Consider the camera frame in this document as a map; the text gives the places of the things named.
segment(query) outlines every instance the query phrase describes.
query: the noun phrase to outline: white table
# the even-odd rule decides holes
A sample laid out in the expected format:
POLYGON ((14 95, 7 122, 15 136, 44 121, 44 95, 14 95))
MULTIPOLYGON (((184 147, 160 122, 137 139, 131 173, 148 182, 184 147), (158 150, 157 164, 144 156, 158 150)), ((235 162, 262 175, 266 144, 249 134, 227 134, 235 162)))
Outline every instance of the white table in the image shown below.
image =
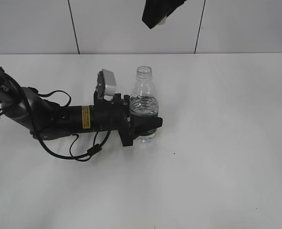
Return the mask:
MULTIPOLYGON (((129 93, 140 65, 164 118, 150 144, 113 132, 89 162, 64 161, 1 118, 0 229, 282 229, 282 54, 0 55, 21 85, 72 105, 93 103, 102 68, 129 93)), ((73 139, 48 146, 68 155, 73 139)))

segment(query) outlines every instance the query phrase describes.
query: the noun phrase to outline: white wall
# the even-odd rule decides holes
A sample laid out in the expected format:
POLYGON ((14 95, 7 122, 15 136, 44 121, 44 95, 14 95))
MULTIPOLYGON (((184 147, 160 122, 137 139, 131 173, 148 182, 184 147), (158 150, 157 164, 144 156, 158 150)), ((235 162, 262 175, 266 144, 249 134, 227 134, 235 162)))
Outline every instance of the white wall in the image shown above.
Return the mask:
POLYGON ((0 54, 77 53, 66 0, 0 0, 0 54))
POLYGON ((282 52, 282 0, 207 0, 197 53, 282 52))
MULTIPOLYGON (((164 26, 146 0, 70 0, 80 53, 193 53, 204 0, 164 26)), ((197 53, 282 52, 282 0, 207 0, 197 53)), ((0 53, 77 53, 67 0, 0 0, 0 53)))
POLYGON ((203 0, 188 0, 150 30, 145 0, 70 0, 81 53, 192 53, 203 0))

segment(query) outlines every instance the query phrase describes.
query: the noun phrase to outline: yellow warning label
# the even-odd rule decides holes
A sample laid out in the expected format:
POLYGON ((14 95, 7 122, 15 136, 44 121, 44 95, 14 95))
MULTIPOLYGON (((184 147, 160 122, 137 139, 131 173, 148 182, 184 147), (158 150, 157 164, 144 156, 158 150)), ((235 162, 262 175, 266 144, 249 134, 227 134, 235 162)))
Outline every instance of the yellow warning label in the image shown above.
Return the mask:
POLYGON ((83 114, 83 129, 90 129, 90 106, 82 106, 82 114, 83 114))

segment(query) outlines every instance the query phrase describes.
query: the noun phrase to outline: water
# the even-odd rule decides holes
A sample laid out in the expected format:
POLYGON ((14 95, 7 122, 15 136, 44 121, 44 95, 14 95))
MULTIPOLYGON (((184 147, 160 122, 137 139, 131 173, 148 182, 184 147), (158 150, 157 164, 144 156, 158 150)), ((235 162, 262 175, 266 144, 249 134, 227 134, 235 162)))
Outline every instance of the water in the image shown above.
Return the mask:
MULTIPOLYGON (((158 101, 150 96, 137 96, 130 99, 130 112, 139 117, 155 117, 159 111, 158 101)), ((147 131, 137 138, 139 142, 149 142, 156 136, 156 129, 147 131)))

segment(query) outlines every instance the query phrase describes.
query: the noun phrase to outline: clear plastic bottle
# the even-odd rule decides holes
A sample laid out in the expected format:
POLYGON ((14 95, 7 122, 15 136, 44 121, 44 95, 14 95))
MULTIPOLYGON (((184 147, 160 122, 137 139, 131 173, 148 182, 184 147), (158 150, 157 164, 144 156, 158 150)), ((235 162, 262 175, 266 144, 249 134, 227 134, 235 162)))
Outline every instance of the clear plastic bottle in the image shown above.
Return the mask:
MULTIPOLYGON (((148 66, 138 67, 136 83, 130 97, 130 112, 139 117, 157 117, 159 111, 157 91, 152 81, 152 70, 148 66)), ((149 142, 156 136, 156 129, 142 133, 139 142, 149 142)))

